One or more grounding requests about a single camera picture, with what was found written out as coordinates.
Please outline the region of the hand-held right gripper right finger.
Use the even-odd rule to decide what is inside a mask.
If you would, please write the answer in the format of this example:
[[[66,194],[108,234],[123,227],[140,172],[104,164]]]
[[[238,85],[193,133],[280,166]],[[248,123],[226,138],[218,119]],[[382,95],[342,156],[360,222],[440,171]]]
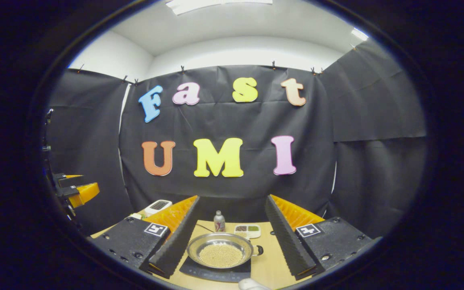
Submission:
[[[323,219],[269,195],[265,212],[296,280],[337,268],[373,246],[373,239],[341,217]]]

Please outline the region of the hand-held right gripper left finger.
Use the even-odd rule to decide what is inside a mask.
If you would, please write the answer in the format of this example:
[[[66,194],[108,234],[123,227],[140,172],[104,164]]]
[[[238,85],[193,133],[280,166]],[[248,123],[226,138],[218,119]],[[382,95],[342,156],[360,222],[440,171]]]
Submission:
[[[127,266],[169,278],[198,220],[199,200],[192,196],[146,219],[126,217],[92,242]]]

